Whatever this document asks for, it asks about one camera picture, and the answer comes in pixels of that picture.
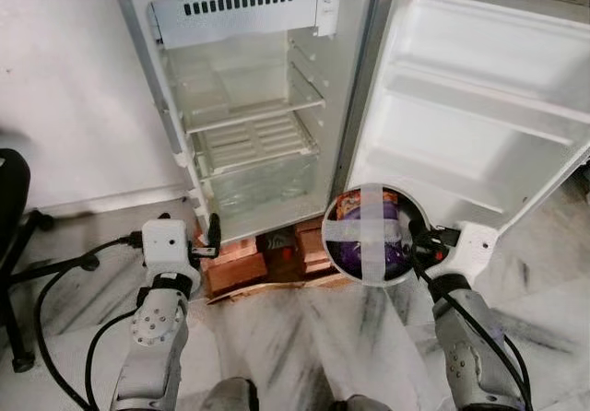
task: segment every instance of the cable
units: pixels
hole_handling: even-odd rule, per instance
[[[516,347],[514,342],[510,340],[510,337],[504,335],[504,340],[506,341],[506,344],[510,347],[510,349],[513,351],[513,354],[516,357],[516,361],[518,361],[520,371],[523,373],[523,382],[525,383],[526,392],[528,393],[529,397],[532,397],[533,395],[531,394],[531,381],[528,377],[528,370],[526,369],[525,360],[523,359],[523,356],[520,354],[520,351],[518,351],[518,348]]]
[[[49,350],[47,349],[47,344],[45,343],[45,338],[43,337],[43,330],[41,329],[41,306],[43,305],[43,301],[47,296],[49,290],[55,285],[55,283],[61,279],[71,268],[67,268],[64,271],[58,273],[56,276],[50,280],[45,287],[41,290],[41,294],[37,298],[35,302],[35,312],[34,312],[34,327],[35,327],[35,335],[37,336],[37,342],[39,344],[39,352],[41,353],[41,357],[43,362],[45,362],[45,366],[47,370],[52,375],[53,379],[57,383],[57,385],[64,390],[74,402],[76,402],[82,409],[92,411],[90,405],[76,392],[74,388],[64,379],[64,377],[60,374],[59,370],[55,367],[52,361],[52,357],[49,354]]]
[[[92,337],[92,341],[90,342],[90,346],[88,347],[88,353],[86,355],[86,369],[84,371],[84,387],[86,388],[86,396],[94,409],[98,410],[99,406],[96,403],[96,399],[94,398],[94,393],[92,392],[92,360],[94,358],[94,351],[96,350],[96,346],[99,343],[100,338],[104,335],[109,328],[113,325],[117,324],[120,321],[127,319],[128,317],[133,316],[137,310],[126,312],[125,314],[121,314],[120,316],[115,317],[114,319],[108,321],[104,324],[101,329]]]
[[[104,250],[105,248],[112,247],[113,245],[118,245],[120,243],[126,243],[128,237],[122,237],[119,239],[115,239],[114,241],[109,241],[99,245],[98,247],[93,248],[89,252],[85,252],[81,257],[91,256],[92,254],[96,254]],[[70,271],[74,266],[71,268],[66,268],[65,270],[61,271],[57,275],[55,275],[41,290],[37,301],[35,302],[35,309],[33,313],[33,325],[35,329],[35,336],[37,338],[37,343],[39,345],[39,352],[41,353],[41,358],[43,362],[45,362],[45,366],[47,370],[57,383],[57,385],[66,393],[74,402],[76,402],[82,409],[88,411],[96,411],[96,408],[90,406],[90,404],[84,400],[80,394],[64,379],[61,375],[55,364],[53,364],[53,360],[51,355],[49,354],[49,349],[47,348],[47,344],[45,343],[45,337],[43,336],[43,330],[41,325],[41,307],[45,298],[47,297],[47,293],[49,290],[61,279],[68,271]]]
[[[481,338],[491,347],[493,352],[496,353],[496,355],[500,358],[501,362],[504,364],[506,369],[510,372],[510,374],[514,378],[514,381],[516,382],[516,385],[518,386],[518,390],[520,391],[520,394],[523,397],[523,400],[525,401],[526,411],[533,411],[533,404],[531,403],[530,394],[528,393],[529,389],[526,388],[526,386],[523,382],[523,379],[521,379],[520,374],[516,371],[516,368],[514,367],[513,363],[508,359],[508,356],[506,356],[506,353],[504,353],[504,351],[498,346],[498,344],[494,341],[494,339],[491,338],[491,336],[488,334],[488,332],[479,324],[479,322],[471,314],[469,314],[467,312],[467,310],[465,310],[461,306],[461,304],[459,302],[457,302],[454,298],[452,298],[445,291],[439,289],[437,284],[431,279],[430,276],[428,276],[426,274],[426,271],[424,270],[424,268],[422,268],[422,263],[418,259],[417,255],[416,255],[416,251],[417,251],[418,244],[420,243],[420,241],[426,237],[428,237],[429,239],[432,239],[433,233],[431,231],[423,231],[422,233],[420,233],[416,237],[416,239],[412,243],[411,260],[412,260],[412,265],[414,266],[414,270],[416,271],[416,273],[418,273],[419,277],[422,277],[426,281],[426,283],[428,284],[429,287],[433,287],[438,292],[438,294],[443,299],[445,299],[449,305],[451,305],[451,307],[453,307],[459,314],[461,314],[461,316],[463,316],[463,318],[478,332],[478,334],[481,336]]]

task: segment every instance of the purple package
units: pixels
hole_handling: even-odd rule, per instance
[[[385,241],[385,280],[400,276],[408,270],[408,261],[402,253],[402,235],[398,222],[397,194],[383,190],[383,218],[392,219],[389,223],[393,231],[388,231]],[[336,219],[360,219],[360,190],[354,190],[338,197]],[[352,276],[362,278],[360,242],[341,242],[339,244],[340,267]]]

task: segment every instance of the white wall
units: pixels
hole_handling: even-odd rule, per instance
[[[0,146],[29,163],[29,206],[106,197],[88,207],[108,209],[178,194],[181,173],[116,0],[0,0]],[[107,197],[117,194],[128,195]]]

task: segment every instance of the refrigerator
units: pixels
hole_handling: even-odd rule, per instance
[[[502,234],[590,155],[588,0],[119,0],[223,242],[378,182]]]

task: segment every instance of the marble floor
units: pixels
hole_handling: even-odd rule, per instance
[[[191,219],[182,201],[64,219],[55,231],[36,234],[19,266],[80,254],[162,212]],[[138,252],[118,247],[100,258],[96,272],[65,277],[43,310],[50,350],[80,392],[97,325],[131,309],[144,278]],[[589,275],[590,207],[575,182],[566,182],[501,238],[476,282],[521,348],[537,411],[590,409]],[[29,339],[32,304],[45,281],[11,293]],[[354,393],[395,411],[453,409],[431,299],[415,278],[387,290],[279,290],[214,306],[197,298],[189,328],[179,410],[199,409],[216,382],[236,375],[254,380],[262,410],[326,410]],[[94,383],[100,409],[108,409],[127,334],[117,326],[99,346]],[[0,358],[0,410],[76,409],[39,358],[33,370],[12,373],[2,330]]]

